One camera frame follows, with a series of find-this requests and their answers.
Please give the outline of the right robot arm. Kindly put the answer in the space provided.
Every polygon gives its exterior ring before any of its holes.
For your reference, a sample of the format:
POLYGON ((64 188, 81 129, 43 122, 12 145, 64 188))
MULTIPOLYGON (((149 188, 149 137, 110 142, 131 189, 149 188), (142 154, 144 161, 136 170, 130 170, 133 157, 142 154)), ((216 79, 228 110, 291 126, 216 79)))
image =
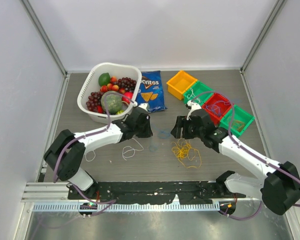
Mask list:
POLYGON ((188 115, 179 115, 171 130, 176 138, 198 138, 215 152, 236 161, 253 177, 244 177, 228 172, 216 184, 216 193, 223 198, 240 193, 261 200, 277 215, 283 215, 300 200, 300 176, 296 166, 286 161, 270 159, 244 144, 224 127, 213 124, 203 109, 191 110, 188 115))

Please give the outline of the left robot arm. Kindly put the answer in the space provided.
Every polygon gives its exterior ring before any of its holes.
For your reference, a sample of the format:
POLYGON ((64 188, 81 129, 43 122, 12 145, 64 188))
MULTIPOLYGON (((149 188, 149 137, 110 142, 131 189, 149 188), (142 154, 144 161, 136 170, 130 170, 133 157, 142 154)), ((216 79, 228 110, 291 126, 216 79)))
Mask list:
POLYGON ((98 148, 121 143, 133 137, 150 138, 150 116, 141 107, 135 107, 124 119, 114 120, 105 127, 88 132, 73 133, 65 129, 59 133, 43 155, 43 159, 63 182, 72 184, 71 190, 90 200, 98 191, 98 183, 81 168, 84 155, 98 148))

